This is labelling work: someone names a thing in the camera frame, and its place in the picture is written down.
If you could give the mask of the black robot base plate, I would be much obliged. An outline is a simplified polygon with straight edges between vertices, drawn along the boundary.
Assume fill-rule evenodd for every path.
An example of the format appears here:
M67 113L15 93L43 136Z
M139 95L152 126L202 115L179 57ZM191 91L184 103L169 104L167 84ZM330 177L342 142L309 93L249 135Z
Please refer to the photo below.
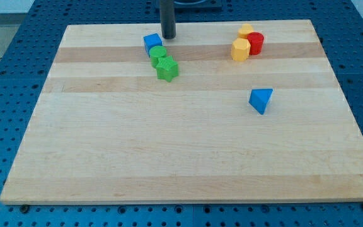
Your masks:
M174 0L175 9L221 9L221 0Z

